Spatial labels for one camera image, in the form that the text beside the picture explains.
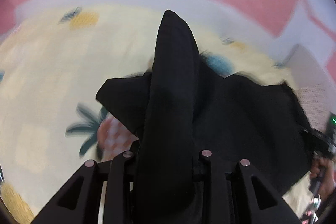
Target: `silver screw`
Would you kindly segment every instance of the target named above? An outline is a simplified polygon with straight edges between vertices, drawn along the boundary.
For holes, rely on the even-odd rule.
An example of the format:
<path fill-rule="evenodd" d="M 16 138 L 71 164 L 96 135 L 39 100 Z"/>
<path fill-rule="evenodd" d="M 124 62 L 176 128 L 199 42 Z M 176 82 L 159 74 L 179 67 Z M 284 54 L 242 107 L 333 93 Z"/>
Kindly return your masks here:
<path fill-rule="evenodd" d="M 210 150 L 203 150 L 202 155 L 208 158 L 212 155 L 212 152 Z"/>
<path fill-rule="evenodd" d="M 247 159 L 242 159 L 242 160 L 240 160 L 240 164 L 242 165 L 242 166 L 249 166 L 250 165 L 250 161 L 249 160 L 247 160 Z"/>
<path fill-rule="evenodd" d="M 92 167 L 95 165 L 95 161 L 94 160 L 87 160 L 85 163 L 86 167 Z"/>
<path fill-rule="evenodd" d="M 132 151 L 125 151 L 123 153 L 123 156 L 124 156 L 124 158 L 130 158 L 130 157 L 133 156 L 133 152 Z"/>

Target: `black garment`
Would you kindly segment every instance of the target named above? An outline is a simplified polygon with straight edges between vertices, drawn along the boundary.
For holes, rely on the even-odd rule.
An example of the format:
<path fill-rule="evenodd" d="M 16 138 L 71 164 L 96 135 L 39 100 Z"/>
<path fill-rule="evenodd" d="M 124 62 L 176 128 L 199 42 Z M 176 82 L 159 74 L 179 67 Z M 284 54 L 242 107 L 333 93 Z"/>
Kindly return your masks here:
<path fill-rule="evenodd" d="M 280 194 L 310 168 L 312 152 L 298 131 L 310 126 L 290 87 L 220 77 L 201 61 L 186 22 L 169 10 L 152 73 L 109 79 L 96 99 L 140 139 L 138 223 L 196 223 L 201 189 L 192 174 L 203 149 L 233 162 L 249 159 Z"/>

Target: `human hand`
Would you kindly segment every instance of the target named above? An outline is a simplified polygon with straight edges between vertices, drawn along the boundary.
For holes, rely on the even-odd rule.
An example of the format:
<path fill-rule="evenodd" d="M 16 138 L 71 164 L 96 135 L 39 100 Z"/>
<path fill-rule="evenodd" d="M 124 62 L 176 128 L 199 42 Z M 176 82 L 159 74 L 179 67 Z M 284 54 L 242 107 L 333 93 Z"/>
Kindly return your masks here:
<path fill-rule="evenodd" d="M 334 163 L 329 159 L 323 159 L 323 158 L 313 160 L 310 169 L 311 171 L 310 179 L 317 177 L 317 175 L 320 173 L 321 166 L 325 167 L 325 175 L 321 187 L 318 191 L 318 194 L 321 197 L 321 201 L 325 201 L 335 189 Z"/>

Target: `shiny metallic object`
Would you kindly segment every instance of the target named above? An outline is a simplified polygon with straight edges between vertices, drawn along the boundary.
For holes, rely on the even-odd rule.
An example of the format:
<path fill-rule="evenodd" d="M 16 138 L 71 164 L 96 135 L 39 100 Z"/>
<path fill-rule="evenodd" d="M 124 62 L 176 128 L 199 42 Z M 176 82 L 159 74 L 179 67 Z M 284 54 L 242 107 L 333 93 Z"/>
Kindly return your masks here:
<path fill-rule="evenodd" d="M 87 161 L 84 163 L 84 165 L 85 165 L 86 167 L 92 167 L 92 166 L 95 165 L 95 161 L 94 161 L 94 160 L 87 160 Z"/>
<path fill-rule="evenodd" d="M 132 157 L 133 156 L 133 152 L 132 151 L 125 151 L 124 153 L 123 153 L 123 156 L 124 156 L 124 158 L 130 158 L 130 157 Z"/>
<path fill-rule="evenodd" d="M 210 150 L 203 150 L 202 155 L 208 158 L 212 155 L 212 152 Z"/>
<path fill-rule="evenodd" d="M 247 166 L 250 165 L 250 161 L 247 160 L 247 159 L 242 159 L 242 160 L 240 160 L 240 164 L 241 164 L 242 166 L 247 167 Z"/>

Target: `beige surface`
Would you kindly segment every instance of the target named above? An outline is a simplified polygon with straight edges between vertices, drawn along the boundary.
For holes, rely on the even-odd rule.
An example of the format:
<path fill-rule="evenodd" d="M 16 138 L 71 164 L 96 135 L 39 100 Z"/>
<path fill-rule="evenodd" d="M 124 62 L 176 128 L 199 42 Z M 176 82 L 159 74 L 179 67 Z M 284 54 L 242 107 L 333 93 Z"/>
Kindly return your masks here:
<path fill-rule="evenodd" d="M 0 162 L 5 178 L 36 214 L 94 149 L 80 159 L 86 137 L 66 138 L 78 122 L 79 102 L 96 113 L 95 94 L 107 78 L 144 72 L 153 57 L 162 14 L 139 7 L 84 7 L 90 22 L 58 24 L 73 7 L 45 11 L 26 20 L 0 46 Z M 223 45 L 205 27 L 188 22 L 200 52 L 228 57 L 234 71 L 256 75 L 265 85 L 283 79 L 287 69 L 241 42 Z"/>

